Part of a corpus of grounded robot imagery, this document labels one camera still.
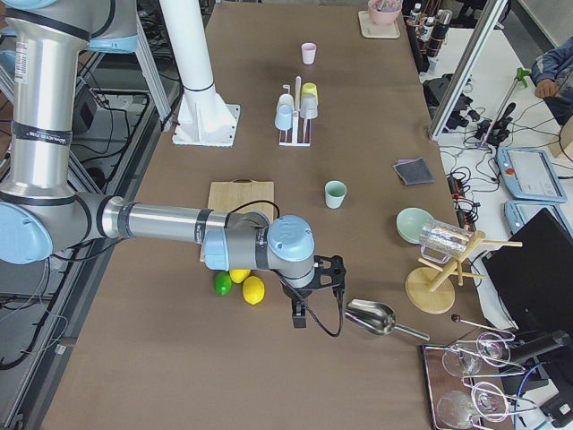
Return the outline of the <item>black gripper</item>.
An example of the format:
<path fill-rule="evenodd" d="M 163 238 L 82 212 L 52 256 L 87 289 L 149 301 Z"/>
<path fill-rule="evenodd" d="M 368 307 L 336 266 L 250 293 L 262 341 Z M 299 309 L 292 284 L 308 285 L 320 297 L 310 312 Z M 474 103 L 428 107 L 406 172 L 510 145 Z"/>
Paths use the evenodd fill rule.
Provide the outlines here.
<path fill-rule="evenodd" d="M 306 298 L 314 291 L 330 288 L 338 302 L 345 292 L 346 268 L 340 255 L 326 257 L 315 255 L 308 275 L 300 279 L 286 278 L 280 274 L 285 294 L 291 298 L 292 320 L 295 329 L 306 327 Z"/>

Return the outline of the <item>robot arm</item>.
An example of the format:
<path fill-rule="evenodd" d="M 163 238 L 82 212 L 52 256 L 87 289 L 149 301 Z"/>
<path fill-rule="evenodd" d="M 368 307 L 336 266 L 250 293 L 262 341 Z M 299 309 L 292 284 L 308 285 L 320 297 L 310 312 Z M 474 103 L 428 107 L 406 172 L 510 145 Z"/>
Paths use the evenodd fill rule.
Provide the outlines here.
<path fill-rule="evenodd" d="M 1 258 L 40 262 L 90 240 L 140 237 L 198 244 L 212 270 L 274 272 L 292 321 L 314 317 L 308 298 L 323 288 L 341 301 L 340 256 L 315 253 L 309 224 L 296 215 L 215 211 L 135 201 L 138 184 L 106 193 L 68 181 L 78 59 L 83 51 L 135 54 L 145 38 L 134 1 L 9 1 L 16 37 L 11 166 L 1 184 Z"/>

